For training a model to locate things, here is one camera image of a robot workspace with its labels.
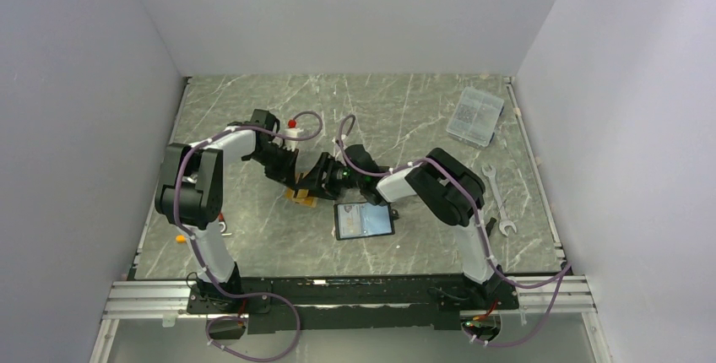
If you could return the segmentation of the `single silver card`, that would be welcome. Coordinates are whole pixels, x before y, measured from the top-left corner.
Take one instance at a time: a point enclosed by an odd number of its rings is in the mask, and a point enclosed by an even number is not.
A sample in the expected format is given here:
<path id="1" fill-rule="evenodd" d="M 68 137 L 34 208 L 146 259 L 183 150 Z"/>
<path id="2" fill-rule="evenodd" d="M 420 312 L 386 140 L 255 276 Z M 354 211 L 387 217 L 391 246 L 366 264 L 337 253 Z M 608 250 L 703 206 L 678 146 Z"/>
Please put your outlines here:
<path id="1" fill-rule="evenodd" d="M 336 228 L 340 238 L 356 238 L 366 233 L 363 226 L 361 203 L 338 204 L 335 209 L 335 216 L 337 217 Z"/>

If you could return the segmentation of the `black leather card holder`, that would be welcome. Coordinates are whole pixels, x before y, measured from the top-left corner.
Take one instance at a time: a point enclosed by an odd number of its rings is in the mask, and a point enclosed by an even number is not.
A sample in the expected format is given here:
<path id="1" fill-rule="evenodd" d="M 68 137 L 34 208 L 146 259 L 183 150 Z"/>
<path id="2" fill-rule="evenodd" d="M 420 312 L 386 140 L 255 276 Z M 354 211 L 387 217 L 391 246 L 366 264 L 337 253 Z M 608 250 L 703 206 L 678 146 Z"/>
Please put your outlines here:
<path id="1" fill-rule="evenodd" d="M 362 239 L 376 236 L 390 236 L 395 233 L 394 222 L 399 219 L 399 213 L 396 209 L 393 209 L 390 205 L 373 205 L 368 202 L 362 204 L 362 218 L 363 226 L 366 233 L 361 237 L 342 239 L 338 236 L 338 229 L 336 228 L 337 217 L 335 216 L 335 209 L 338 204 L 334 205 L 334 237 L 337 241 L 346 241 L 354 239 Z"/>

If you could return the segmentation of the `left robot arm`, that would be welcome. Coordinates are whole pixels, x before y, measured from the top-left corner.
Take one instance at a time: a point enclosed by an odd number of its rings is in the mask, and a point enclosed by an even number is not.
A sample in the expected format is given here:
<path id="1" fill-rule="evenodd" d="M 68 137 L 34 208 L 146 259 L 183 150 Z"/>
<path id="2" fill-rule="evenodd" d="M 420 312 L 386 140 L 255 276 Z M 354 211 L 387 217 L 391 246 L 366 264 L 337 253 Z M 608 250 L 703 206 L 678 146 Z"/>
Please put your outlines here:
<path id="1" fill-rule="evenodd" d="M 265 176 L 286 187 L 296 183 L 296 149 L 267 110 L 246 122 L 232 122 L 195 144 L 169 144 L 160 168 L 155 210 L 184 235 L 198 265 L 197 288 L 221 312 L 242 301 L 241 274 L 220 232 L 225 162 L 254 160 Z"/>

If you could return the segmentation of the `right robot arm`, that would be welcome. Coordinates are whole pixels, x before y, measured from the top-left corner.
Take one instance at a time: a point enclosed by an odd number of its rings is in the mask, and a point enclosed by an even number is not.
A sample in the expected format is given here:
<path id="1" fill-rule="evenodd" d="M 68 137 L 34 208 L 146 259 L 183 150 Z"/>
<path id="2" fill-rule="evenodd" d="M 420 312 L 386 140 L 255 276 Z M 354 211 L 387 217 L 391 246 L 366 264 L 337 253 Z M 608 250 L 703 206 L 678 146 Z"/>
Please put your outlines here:
<path id="1" fill-rule="evenodd" d="M 413 165 L 389 170 L 379 165 L 363 145 L 344 149 L 346 160 L 324 152 L 304 175 L 294 179 L 294 188 L 317 198 L 336 200 L 356 189 L 373 205 L 386 206 L 416 197 L 443 224 L 452 228 L 462 263 L 470 281 L 465 296 L 470 305 L 485 308 L 498 295 L 492 280 L 498 262 L 486 251 L 489 240 L 478 226 L 484 206 L 485 183 L 445 149 L 434 148 Z"/>

